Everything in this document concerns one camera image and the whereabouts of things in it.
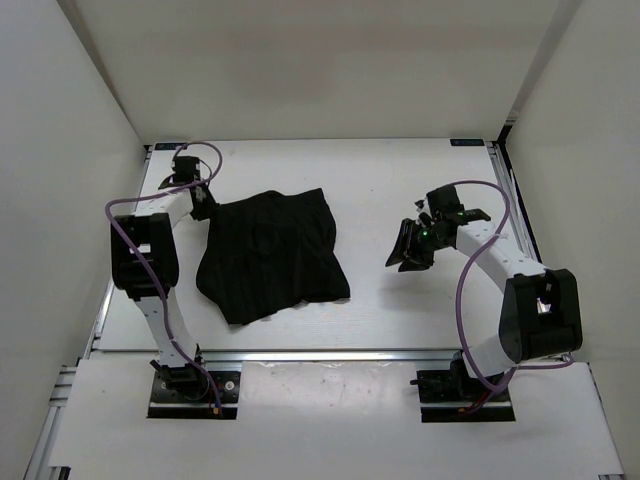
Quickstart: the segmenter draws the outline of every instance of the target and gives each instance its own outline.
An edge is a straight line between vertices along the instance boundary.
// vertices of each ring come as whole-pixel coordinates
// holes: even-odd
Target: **black cloth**
[[[335,240],[322,189],[291,196],[269,191],[220,205],[196,285],[229,324],[246,325],[301,301],[349,298]]]

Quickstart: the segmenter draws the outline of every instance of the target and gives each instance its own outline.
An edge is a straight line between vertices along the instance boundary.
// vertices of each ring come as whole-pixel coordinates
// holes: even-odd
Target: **white table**
[[[411,363],[245,363],[233,421],[145,418],[152,376],[148,358],[81,362],[50,464],[71,467],[70,480],[622,473],[585,364],[518,373],[516,421],[477,424],[420,423]]]
[[[211,190],[221,203],[271,189],[295,194],[322,187],[337,223],[335,253],[351,285],[351,300],[290,308],[246,327],[229,327],[195,286],[208,222],[185,218],[174,230],[180,261],[176,294],[203,350],[459,348],[453,298],[466,258],[453,249],[439,251],[430,270],[403,274],[384,263],[401,220],[416,215],[415,200],[455,180],[496,181],[485,147],[452,147],[448,139],[216,144],[225,163]],[[187,153],[215,165],[217,157],[207,147],[190,147]],[[152,153],[144,194],[155,192],[169,175],[172,155]],[[503,214],[502,199],[492,189],[463,186],[458,193],[467,208],[482,208],[496,223]],[[505,231],[511,233],[509,224]],[[501,302],[498,288],[472,269],[464,297],[472,341],[495,332]],[[143,315],[121,291],[113,294],[99,349],[156,349]]]

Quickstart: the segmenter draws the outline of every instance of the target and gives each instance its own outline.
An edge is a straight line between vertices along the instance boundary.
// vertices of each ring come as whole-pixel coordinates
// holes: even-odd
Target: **white enclosure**
[[[0,6],[0,465],[22,478],[109,276],[102,208],[142,145],[53,2]]]
[[[558,0],[63,0],[146,143],[497,138]]]
[[[542,257],[578,279],[580,356],[638,476],[639,24],[637,1],[584,2],[508,138]]]

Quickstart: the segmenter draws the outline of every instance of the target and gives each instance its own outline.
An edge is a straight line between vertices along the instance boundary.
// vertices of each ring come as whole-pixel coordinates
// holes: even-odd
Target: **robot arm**
[[[160,185],[162,190],[200,180],[200,160],[176,157],[173,174]],[[118,225],[149,262],[164,291],[164,298],[118,232],[111,229],[111,262],[117,288],[125,290],[142,311],[158,346],[159,357],[152,362],[168,389],[186,396],[196,396],[206,388],[207,379],[178,351],[201,363],[200,349],[184,324],[173,287],[178,283],[179,267],[173,228],[186,215],[196,220],[208,218],[215,200],[206,185],[198,185],[146,203],[132,215],[115,217]],[[165,325],[163,300],[168,309],[169,326]]]
[[[416,202],[418,219],[402,222],[386,266],[399,271],[427,270],[434,252],[453,247],[470,257],[490,238],[495,226],[482,210],[465,210],[454,186],[445,186]],[[496,335],[470,348],[485,377],[501,374],[526,360],[580,348],[582,329],[575,277],[529,258],[504,236],[480,255],[477,265],[503,292]],[[477,378],[463,355],[466,373]]]

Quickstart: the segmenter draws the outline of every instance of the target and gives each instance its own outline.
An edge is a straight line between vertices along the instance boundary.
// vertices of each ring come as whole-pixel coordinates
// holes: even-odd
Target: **purple cable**
[[[509,202],[509,197],[507,196],[507,193],[501,187],[491,182],[485,182],[483,180],[461,180],[459,182],[453,182],[445,186],[455,186],[455,185],[485,185],[487,187],[491,187],[495,190],[498,190],[502,195],[502,199],[504,200],[504,215],[502,216],[502,219],[500,220],[500,223],[496,228],[495,234],[487,241],[487,243],[482,245],[478,250],[476,250],[473,253],[473,255],[469,257],[469,260],[467,261],[464,268],[462,269],[462,273],[460,274],[460,279],[458,280],[458,286],[456,288],[456,299],[455,299],[456,326],[458,327],[458,337],[460,338],[462,351],[464,352],[465,357],[469,362],[469,366],[471,366],[471,369],[473,370],[473,373],[475,373],[478,380],[480,380],[480,382],[491,392],[483,402],[476,405],[471,410],[465,412],[466,414],[466,413],[473,413],[474,411],[479,410],[482,407],[482,405],[487,403],[493,396],[499,395],[502,391],[504,391],[504,389],[507,388],[508,383],[511,381],[511,379],[513,378],[518,368],[522,370],[553,370],[557,368],[568,367],[573,363],[574,360],[573,360],[573,357],[569,355],[569,360],[561,364],[529,365],[529,366],[523,365],[521,367],[513,367],[502,377],[502,380],[500,380],[500,382],[498,382],[496,385],[494,385],[484,377],[484,375],[480,371],[480,368],[478,368],[478,365],[476,364],[476,362],[473,360],[473,357],[471,356],[471,352],[469,350],[469,343],[467,342],[467,337],[464,333],[464,325],[462,323],[462,289],[464,287],[464,282],[467,278],[467,275],[469,274],[469,270],[471,269],[471,266],[476,262],[476,260],[478,259],[478,257],[480,257],[480,255],[482,255],[486,250],[491,248],[491,246],[494,243],[496,243],[500,234],[502,233],[502,229],[506,225],[507,220],[509,219],[509,215],[511,215],[511,203]]]
[[[151,268],[151,265],[149,264],[147,259],[144,258],[144,255],[140,252],[140,250],[138,250],[138,247],[136,247],[136,245],[129,238],[127,233],[122,229],[122,227],[120,227],[120,225],[118,225],[118,222],[116,222],[116,219],[114,218],[113,214],[111,213],[111,208],[114,205],[120,205],[122,203],[135,203],[135,202],[141,202],[141,201],[145,201],[145,200],[155,200],[155,199],[158,199],[158,198],[166,197],[167,195],[171,195],[173,193],[178,193],[178,192],[186,190],[188,188],[197,187],[198,185],[203,185],[203,184],[208,183],[211,180],[213,180],[218,175],[218,173],[220,172],[220,169],[222,168],[222,152],[218,149],[218,147],[216,147],[215,145],[213,145],[211,143],[202,142],[202,141],[187,142],[184,145],[181,145],[180,147],[178,147],[176,152],[173,154],[173,157],[171,158],[171,161],[174,161],[180,152],[182,152],[183,150],[186,150],[191,145],[205,145],[207,147],[213,148],[216,151],[216,153],[218,154],[218,165],[217,165],[217,167],[216,167],[216,169],[214,171],[211,171],[211,167],[209,167],[209,165],[207,165],[205,162],[203,162],[201,160],[201,162],[204,165],[206,165],[206,167],[209,169],[209,172],[211,173],[211,175],[208,178],[205,178],[204,180],[197,180],[197,181],[191,182],[191,183],[189,183],[187,185],[181,185],[181,186],[173,188],[173,189],[171,189],[169,191],[156,193],[154,195],[147,195],[145,197],[135,197],[135,198],[118,198],[118,199],[115,199],[115,200],[111,200],[109,203],[107,203],[105,205],[104,212],[105,212],[105,215],[107,216],[107,219],[109,219],[109,223],[111,224],[113,229],[116,232],[118,232],[118,235],[120,235],[122,237],[122,240],[124,240],[124,242],[127,244],[127,246],[133,252],[133,254],[138,258],[138,260],[140,260],[140,263],[142,264],[142,267],[149,274],[149,278],[151,278],[151,282],[153,283],[153,286],[158,291],[158,296],[160,297],[160,301],[162,302],[162,316],[163,316],[163,320],[164,320],[164,329],[167,332],[167,336],[169,337],[169,340],[171,341],[171,344],[176,349],[176,351],[180,354],[180,356],[182,358],[184,358],[187,363],[189,363],[189,365],[191,365],[194,368],[198,369],[207,378],[207,382],[211,386],[211,389],[213,390],[213,393],[214,393],[214,395],[216,397],[216,407],[219,408],[220,409],[220,413],[222,413],[222,401],[220,400],[220,392],[218,391],[218,387],[216,386],[216,382],[214,381],[213,377],[207,371],[206,368],[204,368],[202,365],[197,363],[194,359],[189,357],[189,355],[187,355],[185,353],[185,351],[178,344],[178,342],[176,342],[174,340],[173,331],[171,330],[171,325],[169,323],[169,306],[167,305],[167,299],[165,298],[164,289],[162,288],[162,285],[160,284],[160,279],[158,278],[156,273],[153,271],[153,268]]]

